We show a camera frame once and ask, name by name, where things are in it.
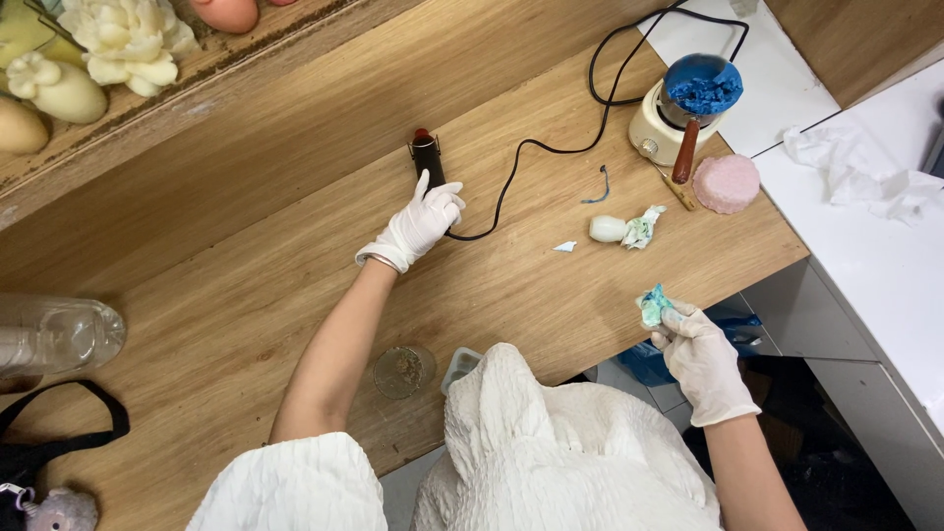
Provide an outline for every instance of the wooden shelf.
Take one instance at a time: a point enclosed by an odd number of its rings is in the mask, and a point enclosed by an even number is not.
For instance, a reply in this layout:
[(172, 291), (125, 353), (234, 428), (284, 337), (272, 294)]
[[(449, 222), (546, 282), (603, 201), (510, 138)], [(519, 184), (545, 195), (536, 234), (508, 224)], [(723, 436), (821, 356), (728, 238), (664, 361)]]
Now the wooden shelf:
[[(300, 0), (282, 8), (260, 0), (260, 21), (245, 35), (217, 31), (187, 0), (171, 1), (200, 43), (178, 63), (177, 83), (150, 98), (110, 85), (101, 120), (83, 126), (46, 116), (52, 138), (41, 152), (0, 153), (0, 230), (201, 122), (211, 108), (250, 94), (421, 0)], [(293, 53), (298, 43), (304, 49)]]
[[(601, 56), (601, 80), (625, 49)], [(593, 139), (601, 107), (586, 91), (592, 51), (434, 131), (447, 177), (465, 183), (469, 206), (456, 232), (488, 226), (518, 141), (574, 148)], [(625, 95), (642, 94), (665, 68), (643, 47)], [(644, 289), (661, 282), (673, 297), (707, 306), (808, 254), (763, 194), (740, 214), (687, 212), (629, 144), (634, 111), (615, 109), (588, 153), (527, 147), (498, 230), (477, 242), (444, 239), (398, 281), (373, 359), (396, 345), (423, 345), (441, 378), (457, 347), (485, 352), (509, 341), (541, 382), (556, 384), (646, 337), (633, 304)], [(728, 153), (716, 136), (700, 158)], [(599, 195), (602, 164), (612, 192), (582, 204)], [(406, 148), (393, 150), (116, 297), (128, 341), (93, 378), (128, 407), (131, 433), (57, 459), (48, 484), (79, 481), (95, 491), (99, 531), (182, 528), (216, 474), (267, 439), (298, 355), (359, 270), (354, 253), (408, 200), (414, 179)], [(589, 239), (592, 216), (632, 217), (651, 204), (668, 211), (645, 250)], [(574, 252), (551, 250), (567, 240), (578, 242)], [(442, 442), (444, 398), (437, 379), (407, 400), (387, 400), (370, 367), (348, 431), (384, 474)], [(30, 406), (14, 428), (47, 435), (105, 428), (101, 409), (63, 389)]]

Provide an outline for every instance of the wooden handle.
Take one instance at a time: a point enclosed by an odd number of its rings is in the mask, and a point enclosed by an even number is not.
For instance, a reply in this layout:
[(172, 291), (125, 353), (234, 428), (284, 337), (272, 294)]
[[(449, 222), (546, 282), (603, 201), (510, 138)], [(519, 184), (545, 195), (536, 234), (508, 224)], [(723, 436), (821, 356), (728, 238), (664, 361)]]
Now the wooden handle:
[(672, 168), (672, 182), (676, 184), (687, 183), (688, 175), (692, 173), (692, 159), (695, 158), (695, 144), (699, 140), (699, 129), (700, 123), (696, 118), (692, 118), (685, 125), (685, 136), (682, 137), (679, 156), (675, 158), (675, 167)]

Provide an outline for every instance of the floor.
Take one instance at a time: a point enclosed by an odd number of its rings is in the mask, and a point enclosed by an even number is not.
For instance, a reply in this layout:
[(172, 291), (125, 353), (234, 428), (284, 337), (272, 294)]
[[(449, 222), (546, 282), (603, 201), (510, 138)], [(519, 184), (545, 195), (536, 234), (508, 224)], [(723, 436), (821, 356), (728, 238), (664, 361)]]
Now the floor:
[[(679, 431), (689, 426), (692, 417), (692, 406), (685, 399), (678, 384), (646, 387), (640, 384), (632, 374), (615, 358), (608, 359), (596, 366), (597, 383), (609, 385), (626, 391), (649, 405), (662, 411), (675, 424)], [(587, 371), (588, 377), (593, 380), (593, 370)], [(416, 500), (416, 490), (423, 476), (432, 467), (436, 459), (443, 454), (445, 446), (411, 462), (409, 465), (396, 469), (380, 478), (383, 485), (383, 514), (387, 516), (387, 525), (390, 531), (407, 531), (413, 517), (413, 504)]]

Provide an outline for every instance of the white latex glove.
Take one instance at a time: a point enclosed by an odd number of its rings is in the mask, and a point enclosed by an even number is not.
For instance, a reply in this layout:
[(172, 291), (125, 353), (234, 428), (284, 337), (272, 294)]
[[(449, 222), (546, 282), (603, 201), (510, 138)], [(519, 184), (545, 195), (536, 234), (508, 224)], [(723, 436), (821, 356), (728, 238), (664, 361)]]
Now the white latex glove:
[(457, 194), (463, 184), (447, 182), (423, 197), (429, 183), (430, 171), (423, 170), (410, 204), (390, 218), (390, 224), (374, 242), (358, 251), (354, 257), (358, 266), (363, 266), (367, 257), (373, 255), (400, 273), (406, 273), (449, 227), (462, 221), (459, 211), (465, 208), (465, 202)]
[(715, 323), (697, 307), (673, 300), (663, 308), (668, 336), (652, 332), (652, 344), (663, 352), (672, 376), (695, 408), (692, 425), (701, 427), (761, 412), (750, 399), (737, 369), (737, 351)]

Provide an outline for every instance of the wooden desk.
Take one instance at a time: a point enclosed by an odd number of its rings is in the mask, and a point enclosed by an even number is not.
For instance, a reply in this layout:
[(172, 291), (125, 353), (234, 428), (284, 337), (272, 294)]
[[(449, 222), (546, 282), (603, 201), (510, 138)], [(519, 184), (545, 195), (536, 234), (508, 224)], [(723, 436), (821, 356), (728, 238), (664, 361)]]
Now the wooden desk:
[[(591, 52), (434, 131), (447, 177), (466, 184), (469, 207), (456, 232), (488, 226), (518, 141), (592, 140), (602, 109), (586, 90)], [(621, 53), (605, 54), (601, 80)], [(620, 92), (642, 94), (664, 70), (644, 47)], [(555, 384), (646, 337), (632, 301), (644, 289), (661, 282), (669, 295), (706, 306), (807, 255), (764, 195), (740, 214), (686, 212), (630, 146), (634, 111), (614, 110), (589, 153), (526, 147), (498, 230), (478, 242), (443, 240), (399, 280), (374, 355), (426, 346), (441, 378), (457, 347), (485, 352), (508, 341), (541, 382)], [(729, 152), (715, 137), (700, 155)], [(609, 198), (581, 204), (601, 195), (602, 164)], [(126, 348), (93, 377), (127, 406), (131, 433), (57, 460), (47, 485), (77, 482), (95, 492), (99, 531), (182, 528), (216, 474), (267, 439), (298, 355), (358, 272), (355, 251), (406, 203), (414, 179), (403, 147), (126, 292), (116, 303), (130, 330)], [(592, 216), (629, 218), (652, 204), (668, 211), (645, 250), (589, 239)], [(574, 252), (551, 250), (567, 240), (578, 242)], [(387, 400), (368, 372), (350, 433), (381, 475), (442, 442), (443, 403), (438, 382)], [(97, 429), (106, 425), (103, 409), (77, 391), (57, 391), (15, 427), (39, 436)]]

